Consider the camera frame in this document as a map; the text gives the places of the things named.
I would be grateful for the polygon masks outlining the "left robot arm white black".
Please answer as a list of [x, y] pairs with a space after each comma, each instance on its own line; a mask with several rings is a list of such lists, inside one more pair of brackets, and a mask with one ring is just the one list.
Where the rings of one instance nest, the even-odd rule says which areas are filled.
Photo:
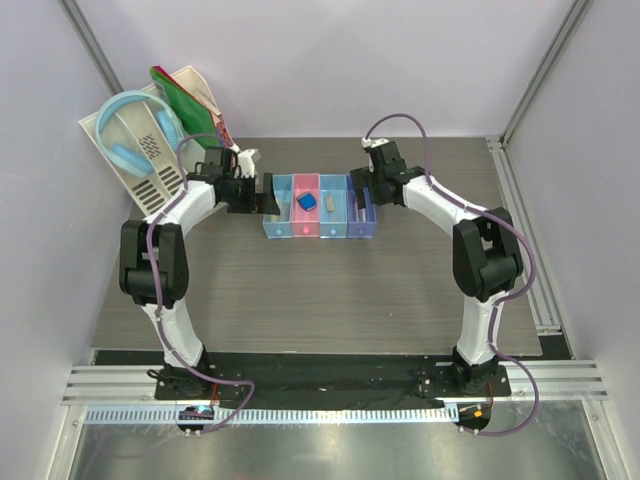
[[161, 209], [121, 228], [119, 286], [152, 322], [164, 363], [149, 371], [159, 399], [202, 399], [216, 384], [186, 306], [190, 282], [185, 239], [219, 205], [239, 214], [277, 214], [271, 174], [258, 175], [256, 149], [206, 149]]

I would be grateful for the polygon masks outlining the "pink bin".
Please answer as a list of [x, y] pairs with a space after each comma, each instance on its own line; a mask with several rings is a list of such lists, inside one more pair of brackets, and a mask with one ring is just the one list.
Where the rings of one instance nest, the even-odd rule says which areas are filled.
[[[291, 223], [295, 237], [313, 238], [319, 236], [319, 180], [317, 173], [293, 175], [292, 216]], [[296, 197], [305, 191], [310, 191], [317, 200], [317, 207], [313, 211], [304, 211], [297, 204]]]

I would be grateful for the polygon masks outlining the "light blue bin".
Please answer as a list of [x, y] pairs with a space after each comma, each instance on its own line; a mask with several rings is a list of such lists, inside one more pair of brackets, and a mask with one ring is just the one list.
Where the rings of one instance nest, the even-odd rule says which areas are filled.
[[[347, 234], [347, 179], [344, 174], [323, 174], [319, 183], [320, 237], [325, 239], [345, 238]], [[325, 197], [333, 197], [336, 210], [328, 213]]]
[[292, 202], [293, 176], [291, 174], [274, 175], [273, 185], [275, 195], [281, 209], [281, 215], [279, 216], [279, 221], [277, 222], [270, 221], [271, 215], [263, 216], [262, 225], [265, 234], [270, 239], [292, 238], [293, 229], [291, 224], [291, 203], [289, 205], [282, 206], [281, 198], [284, 193], [289, 192], [291, 194]]

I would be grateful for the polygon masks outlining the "blue pencil sharpener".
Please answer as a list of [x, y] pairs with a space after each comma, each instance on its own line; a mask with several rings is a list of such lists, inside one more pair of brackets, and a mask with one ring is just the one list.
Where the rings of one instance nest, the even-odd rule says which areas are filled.
[[317, 207], [316, 197], [310, 192], [305, 191], [296, 197], [297, 204], [304, 211], [313, 211]]

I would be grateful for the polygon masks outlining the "purple bin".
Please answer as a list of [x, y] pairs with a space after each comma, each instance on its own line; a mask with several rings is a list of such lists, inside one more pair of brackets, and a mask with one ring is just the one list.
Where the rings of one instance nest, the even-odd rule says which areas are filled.
[[373, 238], [377, 229], [375, 205], [372, 203], [368, 189], [363, 190], [365, 207], [359, 208], [353, 182], [349, 175], [347, 179], [347, 234], [350, 239]]

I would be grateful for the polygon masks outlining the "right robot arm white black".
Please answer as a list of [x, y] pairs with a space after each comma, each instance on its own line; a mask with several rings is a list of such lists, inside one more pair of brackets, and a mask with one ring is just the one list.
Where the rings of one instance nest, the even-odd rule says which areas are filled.
[[510, 213], [488, 210], [440, 184], [422, 167], [408, 167], [387, 139], [361, 140], [369, 164], [350, 172], [360, 207], [394, 204], [431, 220], [452, 240], [452, 273], [464, 296], [460, 337], [452, 352], [454, 388], [472, 395], [497, 374], [495, 345], [503, 303], [524, 270]]

